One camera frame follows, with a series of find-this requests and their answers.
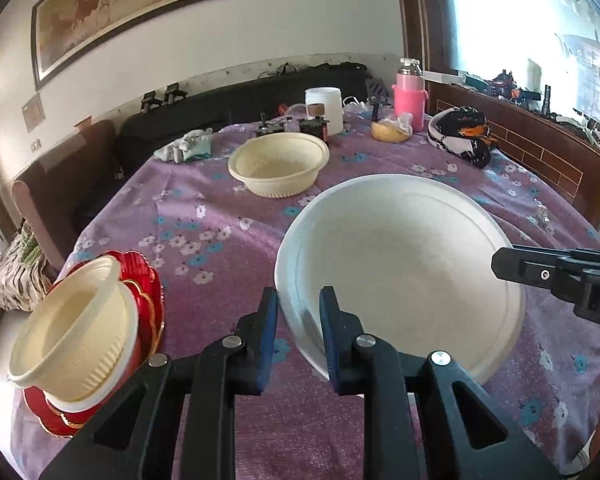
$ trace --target window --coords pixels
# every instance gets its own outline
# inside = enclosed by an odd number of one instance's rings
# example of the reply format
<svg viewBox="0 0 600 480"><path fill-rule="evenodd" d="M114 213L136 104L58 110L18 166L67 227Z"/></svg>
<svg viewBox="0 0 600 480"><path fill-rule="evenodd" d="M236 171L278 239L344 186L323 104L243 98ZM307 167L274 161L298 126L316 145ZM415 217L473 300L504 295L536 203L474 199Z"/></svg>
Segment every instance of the window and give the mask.
<svg viewBox="0 0 600 480"><path fill-rule="evenodd" d="M511 71L542 93L550 85L551 111L587 126L600 148L600 16L588 0L453 3L458 70L485 80Z"/></svg>

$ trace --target purple tablecloth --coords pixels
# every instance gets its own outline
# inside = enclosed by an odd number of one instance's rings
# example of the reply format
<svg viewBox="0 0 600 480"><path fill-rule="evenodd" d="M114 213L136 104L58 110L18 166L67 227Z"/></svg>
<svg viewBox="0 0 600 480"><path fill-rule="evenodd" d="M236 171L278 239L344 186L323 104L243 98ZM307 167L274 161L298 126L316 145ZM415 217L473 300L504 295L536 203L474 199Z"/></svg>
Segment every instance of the purple tablecloth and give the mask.
<svg viewBox="0 0 600 480"><path fill-rule="evenodd" d="M268 200L232 179L227 159L253 131L215 134L213 158L186 166L149 160L80 236L66 269L106 250L140 250L165 286L162 350L200 352L232 332L273 285L276 252L294 217L335 184L373 173L435 178L480 203L513 244L600 248L591 225L550 187L499 152L484 170L416 134L400 145L373 140L368 123L331 137L331 160L300 196ZM549 209L552 234L533 218L534 199ZM584 446L600 410L600 327L576 318L546 291L526 288L525 323L515 350L486 390L557 465ZM239 479L359 478L363 402L337 397L294 347L280 321L274 368L262 397L237 400ZM12 449L30 479L66 443L46 434L19 402Z"/></svg>

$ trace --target pink bottle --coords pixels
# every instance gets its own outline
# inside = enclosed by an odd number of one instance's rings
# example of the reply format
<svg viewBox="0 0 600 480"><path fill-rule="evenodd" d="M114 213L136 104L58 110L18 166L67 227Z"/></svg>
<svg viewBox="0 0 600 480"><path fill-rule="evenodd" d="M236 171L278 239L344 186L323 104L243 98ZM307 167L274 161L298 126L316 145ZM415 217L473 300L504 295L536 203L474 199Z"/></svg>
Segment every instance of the pink bottle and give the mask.
<svg viewBox="0 0 600 480"><path fill-rule="evenodd" d="M395 114L409 112L413 115L413 131L424 129L424 109L429 94L424 89L424 76L417 59L402 58L402 66L396 77L394 88Z"/></svg>

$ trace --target cream plastic bowl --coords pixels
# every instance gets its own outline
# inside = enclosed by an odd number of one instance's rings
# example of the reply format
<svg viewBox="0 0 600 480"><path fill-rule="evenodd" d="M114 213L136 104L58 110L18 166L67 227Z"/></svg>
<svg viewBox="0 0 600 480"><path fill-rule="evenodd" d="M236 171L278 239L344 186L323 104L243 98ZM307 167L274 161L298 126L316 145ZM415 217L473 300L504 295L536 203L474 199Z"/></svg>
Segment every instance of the cream plastic bowl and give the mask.
<svg viewBox="0 0 600 480"><path fill-rule="evenodd" d="M103 256L67 276L24 323L11 351L9 378L61 400L95 391L122 352L128 313L120 263Z"/></svg>
<svg viewBox="0 0 600 480"><path fill-rule="evenodd" d="M447 351L487 381L513 349L523 288L498 280L491 257L510 247L491 216L433 180L356 178L321 193L296 217L278 251L280 307L307 360L328 376L318 294L333 285L340 309L397 350Z"/></svg>
<svg viewBox="0 0 600 480"><path fill-rule="evenodd" d="M284 198L310 188L328 161L317 137L283 132L245 142L232 153L229 173L256 195Z"/></svg>
<svg viewBox="0 0 600 480"><path fill-rule="evenodd" d="M131 377L133 372L135 372L136 368L140 365L138 306L136 305L133 294L126 285L118 283L117 287L119 287L120 293L124 297L127 314L126 339L122 353L104 382L87 397L80 400L66 401L45 392L46 400L58 410L62 410L65 413L80 413L93 408L106 400L115 390L122 386L123 382Z"/></svg>

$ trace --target jar lid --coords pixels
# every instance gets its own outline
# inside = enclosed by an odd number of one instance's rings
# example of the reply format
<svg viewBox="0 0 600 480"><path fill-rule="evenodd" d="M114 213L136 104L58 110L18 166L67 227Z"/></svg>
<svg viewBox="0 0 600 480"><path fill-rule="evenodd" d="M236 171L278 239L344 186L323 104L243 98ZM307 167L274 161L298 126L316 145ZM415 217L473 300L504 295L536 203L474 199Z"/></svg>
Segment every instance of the jar lid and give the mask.
<svg viewBox="0 0 600 480"><path fill-rule="evenodd" d="M311 117L319 117L324 115L324 105L322 103L314 103L312 105L307 105L306 107L307 115Z"/></svg>

